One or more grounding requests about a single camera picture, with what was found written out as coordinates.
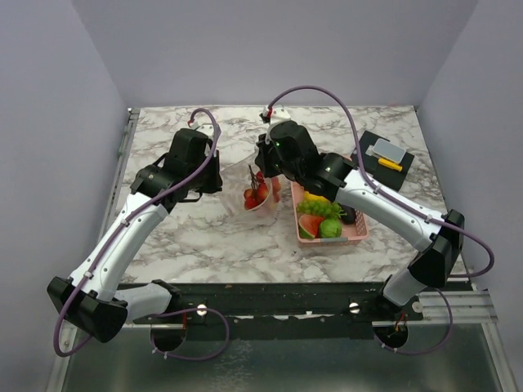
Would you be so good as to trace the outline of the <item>clear zip top bag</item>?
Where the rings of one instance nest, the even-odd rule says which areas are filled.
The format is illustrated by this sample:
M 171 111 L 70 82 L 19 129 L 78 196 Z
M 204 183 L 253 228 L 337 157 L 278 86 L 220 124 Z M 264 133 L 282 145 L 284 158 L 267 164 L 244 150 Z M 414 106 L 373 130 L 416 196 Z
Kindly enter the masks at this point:
M 250 154 L 221 170 L 219 199 L 233 222 L 271 225 L 287 181 L 282 176 L 264 176 L 256 157 L 256 153 Z

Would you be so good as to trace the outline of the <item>red cherry bunch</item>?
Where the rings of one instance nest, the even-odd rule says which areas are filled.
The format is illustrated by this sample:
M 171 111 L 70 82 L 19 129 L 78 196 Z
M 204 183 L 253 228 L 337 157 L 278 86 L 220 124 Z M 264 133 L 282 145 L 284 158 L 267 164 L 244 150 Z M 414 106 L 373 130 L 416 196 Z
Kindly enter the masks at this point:
M 254 210 L 262 204 L 275 207 L 280 201 L 281 183 L 278 177 L 266 179 L 261 171 L 248 166 L 250 187 L 244 190 L 244 209 Z

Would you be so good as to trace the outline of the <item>green grape bunch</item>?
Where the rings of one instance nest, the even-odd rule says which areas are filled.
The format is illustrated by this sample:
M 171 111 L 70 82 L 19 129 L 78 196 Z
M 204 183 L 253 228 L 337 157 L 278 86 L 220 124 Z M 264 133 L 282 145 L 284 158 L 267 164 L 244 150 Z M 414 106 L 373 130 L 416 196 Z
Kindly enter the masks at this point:
M 339 219 L 346 215 L 337 203 L 319 200 L 301 201 L 297 204 L 296 211 L 297 213 L 320 216 L 327 219 Z

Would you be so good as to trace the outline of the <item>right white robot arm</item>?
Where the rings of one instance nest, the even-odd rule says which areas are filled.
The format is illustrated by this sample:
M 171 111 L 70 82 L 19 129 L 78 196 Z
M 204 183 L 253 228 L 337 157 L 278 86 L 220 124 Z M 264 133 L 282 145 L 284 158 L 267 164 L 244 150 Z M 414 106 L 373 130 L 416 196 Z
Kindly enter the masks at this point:
M 381 194 L 384 188 L 373 189 L 356 163 L 337 153 L 319 152 L 308 130 L 292 120 L 258 137 L 255 163 L 266 177 L 286 176 L 313 194 L 364 213 L 417 251 L 376 298 L 375 309 L 382 318 L 394 319 L 413 296 L 446 284 L 463 245 L 461 213 L 449 212 L 443 225 L 438 225 L 429 221 L 431 210 L 398 194 L 387 199 Z

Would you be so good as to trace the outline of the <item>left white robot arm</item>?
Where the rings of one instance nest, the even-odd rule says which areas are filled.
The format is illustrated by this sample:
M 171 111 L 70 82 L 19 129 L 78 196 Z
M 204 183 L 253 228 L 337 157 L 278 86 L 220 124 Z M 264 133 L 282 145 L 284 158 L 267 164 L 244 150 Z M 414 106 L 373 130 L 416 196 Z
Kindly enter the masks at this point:
M 102 343 L 112 340 L 126 322 L 155 315 L 168 323 L 181 310 L 174 286 L 154 280 L 142 287 L 119 289 L 134 256 L 152 231 L 188 194 L 221 191 L 217 138 L 202 127 L 182 128 L 169 151 L 137 172 L 122 211 L 86 260 L 67 278 L 47 287 L 64 319 Z

